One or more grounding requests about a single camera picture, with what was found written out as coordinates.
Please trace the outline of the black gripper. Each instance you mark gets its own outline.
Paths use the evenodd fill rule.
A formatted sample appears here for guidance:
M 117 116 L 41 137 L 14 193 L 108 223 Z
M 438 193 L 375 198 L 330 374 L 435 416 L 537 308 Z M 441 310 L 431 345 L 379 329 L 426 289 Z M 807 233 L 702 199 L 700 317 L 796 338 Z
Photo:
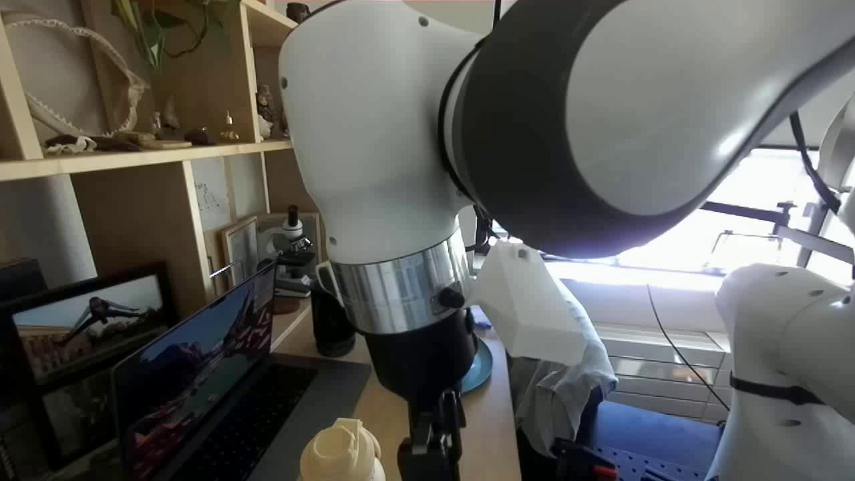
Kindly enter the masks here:
M 367 334 L 378 380 L 400 396 L 416 414 L 398 445 L 400 481 L 431 481 L 435 476 L 435 418 L 446 481 L 461 481 L 465 409 L 453 390 L 467 374 L 475 345 L 465 313 L 407 334 Z

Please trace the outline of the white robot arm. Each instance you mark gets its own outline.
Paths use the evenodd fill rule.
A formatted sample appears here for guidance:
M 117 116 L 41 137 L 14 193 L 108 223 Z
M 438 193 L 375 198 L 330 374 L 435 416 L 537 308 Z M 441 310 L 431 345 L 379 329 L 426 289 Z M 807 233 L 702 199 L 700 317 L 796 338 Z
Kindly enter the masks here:
M 514 0 L 489 34 L 334 0 L 284 42 L 331 285 L 410 405 L 404 481 L 458 481 L 482 304 L 519 357 L 594 329 L 545 266 L 649 242 L 847 75 L 855 0 Z

